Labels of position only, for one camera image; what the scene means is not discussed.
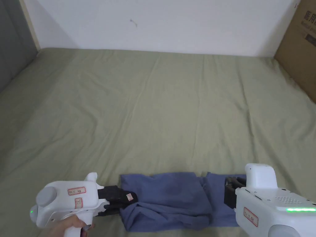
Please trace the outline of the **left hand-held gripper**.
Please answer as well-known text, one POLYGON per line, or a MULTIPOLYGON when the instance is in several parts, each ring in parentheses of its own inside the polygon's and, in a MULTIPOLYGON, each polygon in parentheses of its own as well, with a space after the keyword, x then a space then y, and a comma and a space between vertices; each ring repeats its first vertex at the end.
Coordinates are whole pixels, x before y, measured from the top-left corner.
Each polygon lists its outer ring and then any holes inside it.
POLYGON ((91 227, 93 217, 119 214, 123 203, 138 201, 132 191, 116 185, 103 187, 96 181, 97 173, 89 173, 83 181, 55 181, 45 185, 36 196, 36 205, 30 209, 31 221, 39 228, 52 228, 58 221, 76 215, 86 226, 70 227, 64 236, 79 237, 91 227))

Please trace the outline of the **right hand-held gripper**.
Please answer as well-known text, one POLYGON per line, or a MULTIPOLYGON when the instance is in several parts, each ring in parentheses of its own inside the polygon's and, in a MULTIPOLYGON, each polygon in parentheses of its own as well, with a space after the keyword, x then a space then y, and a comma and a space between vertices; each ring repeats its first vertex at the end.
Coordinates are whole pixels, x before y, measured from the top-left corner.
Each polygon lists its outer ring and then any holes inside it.
POLYGON ((316 204, 279 188, 275 170, 250 163, 246 177, 226 177, 224 203, 250 237, 315 237, 316 204))

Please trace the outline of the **person's left hand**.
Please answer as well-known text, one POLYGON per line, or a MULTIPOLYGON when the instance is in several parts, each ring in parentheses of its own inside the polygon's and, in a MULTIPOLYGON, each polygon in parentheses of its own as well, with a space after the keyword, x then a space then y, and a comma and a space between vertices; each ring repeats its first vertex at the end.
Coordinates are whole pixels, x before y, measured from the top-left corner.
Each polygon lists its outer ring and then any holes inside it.
POLYGON ((78 218, 76 215, 69 216, 68 218, 60 221, 55 227, 53 227, 47 237, 63 237, 65 231, 70 227, 79 228, 81 233, 80 237, 87 237, 88 231, 95 227, 95 224, 92 224, 88 230, 84 230, 83 227, 86 226, 86 223, 78 218))

